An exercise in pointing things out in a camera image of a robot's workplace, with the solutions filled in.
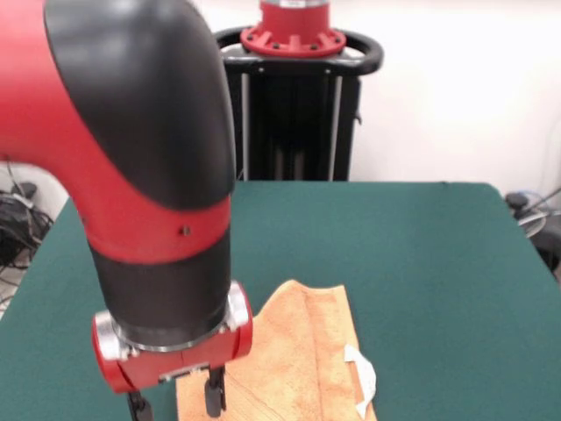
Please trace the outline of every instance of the green table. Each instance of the green table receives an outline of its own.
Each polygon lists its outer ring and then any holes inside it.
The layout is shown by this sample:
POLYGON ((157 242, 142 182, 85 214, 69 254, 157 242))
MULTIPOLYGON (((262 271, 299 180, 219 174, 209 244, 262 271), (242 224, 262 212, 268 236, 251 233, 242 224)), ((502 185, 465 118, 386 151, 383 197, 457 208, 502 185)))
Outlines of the green table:
MULTIPOLYGON (((255 310, 288 278, 345 284, 380 421, 561 419, 559 290, 492 188, 248 183, 233 209, 255 310)), ((102 308, 70 203, 0 321, 2 419, 129 419, 91 351, 102 308)), ((175 420, 173 385, 147 395, 175 420)))

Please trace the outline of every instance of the white wall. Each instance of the white wall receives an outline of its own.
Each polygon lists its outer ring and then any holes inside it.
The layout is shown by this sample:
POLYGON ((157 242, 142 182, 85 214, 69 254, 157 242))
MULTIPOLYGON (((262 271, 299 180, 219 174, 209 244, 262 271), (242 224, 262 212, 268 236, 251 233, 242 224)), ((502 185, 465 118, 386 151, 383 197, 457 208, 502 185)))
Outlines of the white wall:
MULTIPOLYGON (((212 30, 250 25, 258 0, 195 0, 212 30)), ((561 2, 331 0, 335 26, 377 39, 353 180, 561 184, 561 2)), ((65 193, 26 169, 53 213, 65 193)))

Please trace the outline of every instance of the red flange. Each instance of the red flange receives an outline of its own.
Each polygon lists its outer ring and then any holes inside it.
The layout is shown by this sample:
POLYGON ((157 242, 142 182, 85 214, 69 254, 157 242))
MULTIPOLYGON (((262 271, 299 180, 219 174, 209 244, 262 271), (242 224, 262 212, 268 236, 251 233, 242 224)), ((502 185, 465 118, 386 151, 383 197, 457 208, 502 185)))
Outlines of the red flange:
POLYGON ((113 391, 124 393, 151 388, 162 380, 185 375, 198 367, 214 369, 245 357, 252 349, 253 316, 245 291, 241 286, 239 289, 247 310, 247 320, 243 325, 239 325, 234 331, 224 327, 200 344, 175 352, 133 351, 127 346, 125 356, 119 357, 113 352, 111 359, 105 359, 102 342, 105 345, 109 344, 111 350, 116 346, 120 353, 121 340, 114 333, 112 326, 110 330, 107 326, 101 328, 104 336, 100 338, 100 325, 96 323, 96 316, 92 326, 94 352, 102 375, 113 391))
POLYGON ((241 42, 258 54, 316 58, 343 50, 346 37, 330 29, 329 0, 261 0, 263 18, 242 31, 241 42))

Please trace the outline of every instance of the towel label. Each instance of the towel label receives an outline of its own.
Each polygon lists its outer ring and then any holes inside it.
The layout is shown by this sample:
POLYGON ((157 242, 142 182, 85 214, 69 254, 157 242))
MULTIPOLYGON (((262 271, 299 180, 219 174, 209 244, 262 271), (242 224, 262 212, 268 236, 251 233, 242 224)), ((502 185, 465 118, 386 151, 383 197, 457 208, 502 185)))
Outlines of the towel label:
POLYGON ((350 345, 344 346, 344 362, 354 362, 357 366, 364 401, 358 403, 356 408, 360 417, 365 419, 368 404, 374 399, 374 395, 376 395, 376 372, 374 371, 374 366, 358 349, 350 345))

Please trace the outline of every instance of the folded towel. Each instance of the folded towel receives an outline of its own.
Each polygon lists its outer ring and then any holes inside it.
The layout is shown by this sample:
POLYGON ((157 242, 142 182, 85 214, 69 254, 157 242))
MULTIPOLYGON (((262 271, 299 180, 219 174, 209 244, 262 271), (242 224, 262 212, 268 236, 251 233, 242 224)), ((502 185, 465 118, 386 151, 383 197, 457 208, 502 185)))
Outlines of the folded towel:
MULTIPOLYGON (((226 366, 227 421, 359 421, 363 400, 344 347, 359 348, 343 286, 281 285, 254 319, 249 356, 226 366)), ((179 421, 208 420, 208 374, 177 381, 179 421)), ((366 420, 375 421, 371 404, 366 420)))

